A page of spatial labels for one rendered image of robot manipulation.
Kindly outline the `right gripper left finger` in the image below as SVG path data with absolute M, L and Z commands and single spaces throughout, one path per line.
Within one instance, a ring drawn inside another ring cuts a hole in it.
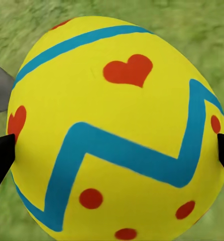
M 0 137 L 0 184 L 15 160 L 15 135 Z

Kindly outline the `easter egg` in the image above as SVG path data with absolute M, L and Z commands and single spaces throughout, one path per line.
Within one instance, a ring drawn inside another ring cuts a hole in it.
M 57 241 L 171 241 L 224 183 L 224 113 L 181 52 L 132 23 L 84 16 L 49 30 L 16 76 L 10 167 Z

